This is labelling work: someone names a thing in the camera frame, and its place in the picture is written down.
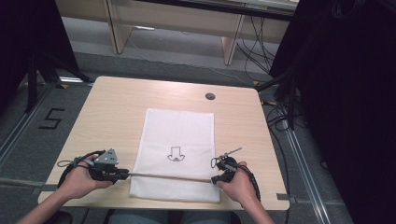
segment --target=desk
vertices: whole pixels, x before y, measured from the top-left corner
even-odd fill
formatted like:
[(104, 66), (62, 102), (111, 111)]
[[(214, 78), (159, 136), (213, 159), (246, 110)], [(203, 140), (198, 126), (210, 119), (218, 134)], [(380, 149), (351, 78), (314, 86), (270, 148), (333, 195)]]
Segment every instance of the desk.
[[(215, 100), (207, 100), (207, 93)], [(114, 147), (119, 168), (130, 171), (134, 161), (146, 111), (148, 108), (184, 110), (215, 114), (216, 154), (243, 147), (233, 154), (237, 161), (247, 161), (254, 173), (267, 210), (286, 210), (289, 201), (279, 201), (277, 193), (285, 194), (282, 176), (276, 160), (270, 134), (258, 94), (253, 89), (223, 87), (180, 82), (154, 81), (120, 77), (99, 77), (82, 107), (67, 138), (58, 161), (70, 161), (76, 156)], [(57, 184), (64, 170), (54, 166), (47, 184)], [(240, 210), (223, 192), (220, 203), (158, 202), (130, 198), (131, 181), (119, 181), (108, 189), (96, 190), (83, 199), (65, 206), (108, 208), (167, 208)], [(42, 192), (41, 203), (51, 192)]]

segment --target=handheld controller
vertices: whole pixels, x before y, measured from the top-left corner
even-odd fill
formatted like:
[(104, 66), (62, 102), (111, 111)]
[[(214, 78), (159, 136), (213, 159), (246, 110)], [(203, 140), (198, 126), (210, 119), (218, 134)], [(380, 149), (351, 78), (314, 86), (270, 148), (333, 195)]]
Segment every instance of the handheld controller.
[[(88, 160), (87, 158), (91, 155), (98, 155), (98, 157), (93, 161)], [(81, 166), (78, 165), (78, 163), (81, 161), (85, 161), (88, 164), (88, 167), (82, 167), (88, 169), (90, 176), (94, 180), (111, 181), (113, 184), (115, 184), (118, 180), (125, 180), (130, 175), (128, 174), (129, 170), (119, 169), (116, 167), (116, 165), (119, 164), (119, 161), (117, 160), (116, 152), (113, 148), (109, 149), (108, 151), (94, 151), (85, 156), (77, 157), (67, 164), (67, 167), (59, 180), (58, 188), (62, 185), (67, 175), (74, 168)]]
[(250, 172), (250, 170), (245, 166), (245, 165), (239, 165), (238, 162), (229, 155), (234, 153), (235, 151), (238, 151), (242, 149), (241, 147), (233, 150), (231, 152), (225, 153), (217, 158), (212, 159), (212, 168), (215, 168), (217, 166), (219, 170), (224, 171), (221, 175), (215, 175), (211, 178), (212, 183), (216, 185), (218, 181), (223, 181), (223, 182), (228, 182), (230, 183), (233, 180), (233, 176), (235, 175), (236, 169), (241, 169), (245, 173), (247, 173), (251, 184), (253, 185), (254, 190), (256, 191), (256, 197), (261, 200), (261, 195), (260, 195), (260, 190), (259, 186), (257, 185), (256, 178), (254, 177), (254, 174)]

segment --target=white cloth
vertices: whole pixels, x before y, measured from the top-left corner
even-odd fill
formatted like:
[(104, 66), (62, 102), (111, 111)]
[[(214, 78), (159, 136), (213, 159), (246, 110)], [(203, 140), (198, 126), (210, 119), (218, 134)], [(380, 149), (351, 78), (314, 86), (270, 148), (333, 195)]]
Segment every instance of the white cloth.
[(210, 180), (218, 174), (210, 165), (214, 157), (213, 114), (148, 109), (133, 174), (151, 177), (133, 175), (130, 194), (161, 201), (218, 203), (215, 185), (173, 178)]

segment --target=leg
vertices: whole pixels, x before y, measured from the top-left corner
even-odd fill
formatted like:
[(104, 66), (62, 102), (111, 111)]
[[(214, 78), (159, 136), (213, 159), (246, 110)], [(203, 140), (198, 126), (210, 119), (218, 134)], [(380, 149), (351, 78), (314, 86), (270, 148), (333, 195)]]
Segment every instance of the leg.
[(168, 211), (118, 209), (110, 217), (109, 223), (166, 224)]
[(230, 224), (231, 212), (185, 211), (182, 224)]

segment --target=hand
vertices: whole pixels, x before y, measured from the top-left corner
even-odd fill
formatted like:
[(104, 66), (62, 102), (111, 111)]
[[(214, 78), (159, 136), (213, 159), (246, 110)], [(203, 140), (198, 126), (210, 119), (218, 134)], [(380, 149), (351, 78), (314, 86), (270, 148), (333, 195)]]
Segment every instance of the hand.
[[(239, 165), (247, 165), (245, 161), (238, 163)], [(235, 202), (241, 203), (242, 206), (256, 198), (256, 191), (250, 182), (248, 174), (238, 168), (235, 172), (233, 180), (230, 183), (218, 181), (217, 185)]]
[[(87, 159), (94, 160), (95, 156), (90, 156)], [(81, 161), (78, 165), (88, 167), (85, 161)], [(57, 190), (60, 191), (66, 199), (82, 198), (95, 189), (105, 189), (113, 184), (111, 181), (93, 180), (88, 170), (80, 166), (74, 168), (69, 173)]]

